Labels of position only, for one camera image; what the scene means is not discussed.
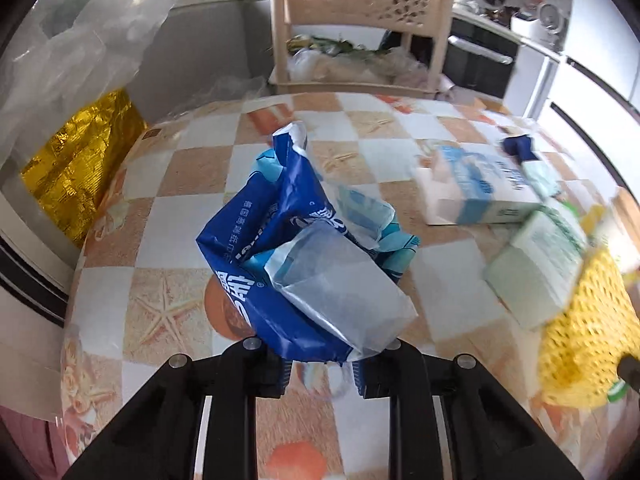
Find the blue plastic wrapper bag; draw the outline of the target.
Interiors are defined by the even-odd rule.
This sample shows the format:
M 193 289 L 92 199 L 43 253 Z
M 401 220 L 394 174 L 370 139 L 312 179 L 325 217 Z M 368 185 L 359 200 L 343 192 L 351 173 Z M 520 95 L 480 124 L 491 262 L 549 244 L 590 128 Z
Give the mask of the blue plastic wrapper bag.
M 282 358 L 374 356 L 418 316 L 398 282 L 419 237 L 391 204 L 320 177 L 301 122 L 273 133 L 196 242 L 232 306 Z

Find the white green milk carton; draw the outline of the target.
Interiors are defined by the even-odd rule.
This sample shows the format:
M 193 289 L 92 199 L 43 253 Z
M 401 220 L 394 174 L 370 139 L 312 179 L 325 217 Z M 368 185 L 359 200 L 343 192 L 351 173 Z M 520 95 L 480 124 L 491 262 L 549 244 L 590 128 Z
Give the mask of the white green milk carton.
M 486 266 L 484 278 L 516 322 L 533 330 L 567 307 L 587 248 L 574 212 L 549 198 Z

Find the yellow foam fruit net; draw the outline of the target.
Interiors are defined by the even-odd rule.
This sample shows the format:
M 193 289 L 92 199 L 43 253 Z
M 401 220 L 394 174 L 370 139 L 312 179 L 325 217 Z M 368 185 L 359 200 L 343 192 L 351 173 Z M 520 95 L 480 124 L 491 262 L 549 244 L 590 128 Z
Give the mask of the yellow foam fruit net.
M 639 318 L 605 247 L 586 261 L 568 307 L 544 328 L 538 382 L 544 402 L 591 410 L 608 403 L 624 356 L 639 356 Z

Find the blue white carton box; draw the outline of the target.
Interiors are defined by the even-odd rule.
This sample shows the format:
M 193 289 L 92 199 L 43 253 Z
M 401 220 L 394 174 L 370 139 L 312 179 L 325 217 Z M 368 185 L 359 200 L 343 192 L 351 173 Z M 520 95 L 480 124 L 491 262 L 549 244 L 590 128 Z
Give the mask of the blue white carton box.
M 414 180 L 430 226 L 521 223 L 541 205 L 512 160 L 452 145 L 435 148 Z

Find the dark blue teal pouch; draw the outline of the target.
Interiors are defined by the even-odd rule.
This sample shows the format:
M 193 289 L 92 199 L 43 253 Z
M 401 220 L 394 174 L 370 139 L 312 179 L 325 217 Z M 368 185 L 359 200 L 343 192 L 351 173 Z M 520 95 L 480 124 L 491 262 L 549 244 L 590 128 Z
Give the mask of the dark blue teal pouch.
M 536 154 L 531 136 L 507 136 L 502 140 L 502 149 L 516 160 L 523 176 L 542 200 L 561 192 L 553 168 Z

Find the small brown sachet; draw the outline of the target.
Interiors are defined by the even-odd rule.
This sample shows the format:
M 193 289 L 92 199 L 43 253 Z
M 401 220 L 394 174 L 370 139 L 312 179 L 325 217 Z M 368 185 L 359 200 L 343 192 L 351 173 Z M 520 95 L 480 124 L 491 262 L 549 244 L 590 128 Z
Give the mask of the small brown sachet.
M 142 136 L 143 140 L 146 139 L 151 139 L 151 138 L 155 138 L 156 136 L 158 136 L 160 133 L 162 132 L 161 128 L 153 128 L 153 129 L 149 129 L 146 130 L 144 135 Z

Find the gold foil bag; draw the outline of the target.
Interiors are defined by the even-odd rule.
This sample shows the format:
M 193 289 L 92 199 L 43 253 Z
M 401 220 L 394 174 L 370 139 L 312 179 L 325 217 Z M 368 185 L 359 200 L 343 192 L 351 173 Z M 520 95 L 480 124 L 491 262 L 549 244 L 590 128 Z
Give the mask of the gold foil bag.
M 81 247 L 116 171 L 148 125 L 125 89 L 78 110 L 21 170 L 29 194 Z

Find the black built-in oven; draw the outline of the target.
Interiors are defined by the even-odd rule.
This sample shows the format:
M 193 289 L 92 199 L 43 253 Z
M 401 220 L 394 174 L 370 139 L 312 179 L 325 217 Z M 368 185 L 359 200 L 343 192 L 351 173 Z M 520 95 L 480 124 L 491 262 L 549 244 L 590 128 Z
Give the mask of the black built-in oven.
M 442 72 L 460 88 L 502 99 L 519 47 L 492 30 L 454 18 Z

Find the white refrigerator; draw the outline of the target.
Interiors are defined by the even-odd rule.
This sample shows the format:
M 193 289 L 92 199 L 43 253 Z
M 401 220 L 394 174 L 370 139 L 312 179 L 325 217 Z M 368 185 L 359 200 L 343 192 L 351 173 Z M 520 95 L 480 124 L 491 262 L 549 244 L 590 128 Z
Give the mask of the white refrigerator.
M 503 103 L 607 190 L 639 191 L 639 40 L 612 0 L 544 0 L 566 16 L 559 51 L 525 37 Z

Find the white rice cooker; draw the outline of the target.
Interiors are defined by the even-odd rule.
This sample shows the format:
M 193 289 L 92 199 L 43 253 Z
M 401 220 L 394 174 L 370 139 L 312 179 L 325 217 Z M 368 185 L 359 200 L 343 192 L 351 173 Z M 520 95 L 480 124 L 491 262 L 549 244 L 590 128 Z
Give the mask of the white rice cooker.
M 536 10 L 518 10 L 510 19 L 512 32 L 555 51 L 562 48 L 566 25 L 564 13 L 548 2 L 541 3 Z

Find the clear plastic bag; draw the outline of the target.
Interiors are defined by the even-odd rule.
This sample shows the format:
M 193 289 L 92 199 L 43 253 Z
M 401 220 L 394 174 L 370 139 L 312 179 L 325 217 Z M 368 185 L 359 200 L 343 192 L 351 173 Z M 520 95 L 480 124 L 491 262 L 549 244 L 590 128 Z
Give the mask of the clear plastic bag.
M 37 0 L 1 57 L 1 157 L 29 160 L 134 78 L 178 0 Z

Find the beige plastic shelf rack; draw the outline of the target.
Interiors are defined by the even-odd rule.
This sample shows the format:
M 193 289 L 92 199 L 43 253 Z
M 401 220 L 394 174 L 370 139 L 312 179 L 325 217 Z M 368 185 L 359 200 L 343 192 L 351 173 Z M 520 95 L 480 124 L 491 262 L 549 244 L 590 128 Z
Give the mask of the beige plastic shelf rack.
M 273 84 L 279 93 L 355 92 L 433 99 L 444 67 L 454 0 L 270 0 Z M 397 84 L 293 82 L 286 42 L 293 26 L 337 25 L 399 32 L 408 51 L 414 37 L 433 40 L 424 89 Z

